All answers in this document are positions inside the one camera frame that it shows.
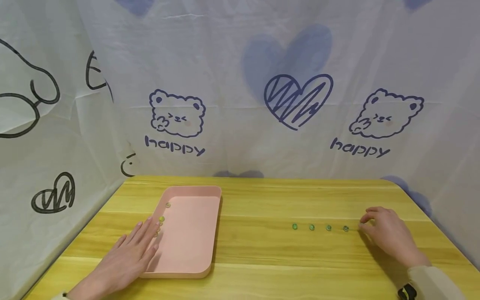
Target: pink tray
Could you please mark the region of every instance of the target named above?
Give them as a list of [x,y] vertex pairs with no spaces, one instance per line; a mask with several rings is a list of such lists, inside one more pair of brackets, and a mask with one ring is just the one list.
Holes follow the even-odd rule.
[[204,278],[212,264],[222,190],[217,186],[167,188],[153,213],[165,217],[158,250],[142,278]]

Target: wrist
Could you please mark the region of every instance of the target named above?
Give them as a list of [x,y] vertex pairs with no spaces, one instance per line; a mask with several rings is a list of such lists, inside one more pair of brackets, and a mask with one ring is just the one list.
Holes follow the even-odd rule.
[[403,264],[407,269],[417,266],[432,266],[432,263],[428,257],[418,249],[403,257],[400,260],[400,263]]
[[100,300],[106,295],[102,284],[88,276],[67,293],[70,300]]

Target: cartoon bear face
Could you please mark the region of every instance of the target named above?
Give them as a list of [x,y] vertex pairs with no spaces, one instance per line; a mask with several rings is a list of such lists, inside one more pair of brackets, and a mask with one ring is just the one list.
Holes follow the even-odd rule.
[[203,130],[206,108],[200,98],[167,94],[157,89],[150,94],[150,106],[150,124],[158,132],[189,138]]
[[382,139],[404,130],[423,109],[423,98],[403,96],[378,89],[363,104],[363,110],[350,124],[352,134],[366,138]]

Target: white curtain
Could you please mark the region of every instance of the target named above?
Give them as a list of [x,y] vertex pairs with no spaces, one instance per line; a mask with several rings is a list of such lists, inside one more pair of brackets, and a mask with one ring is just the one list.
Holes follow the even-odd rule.
[[384,178],[479,266],[479,15],[476,0],[0,0],[0,299],[138,174]]

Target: wood grain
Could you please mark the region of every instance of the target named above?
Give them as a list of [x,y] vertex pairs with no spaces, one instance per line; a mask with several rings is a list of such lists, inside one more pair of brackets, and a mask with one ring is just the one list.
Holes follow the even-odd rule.
[[480,299],[477,269],[388,181],[150,176],[128,179],[26,299],[49,299],[72,288],[120,235],[153,212],[172,185],[222,188],[211,274],[200,280],[139,279],[109,299],[397,299],[397,289],[408,281],[406,270],[357,231],[365,208],[379,205],[397,211],[418,246],[467,299]]

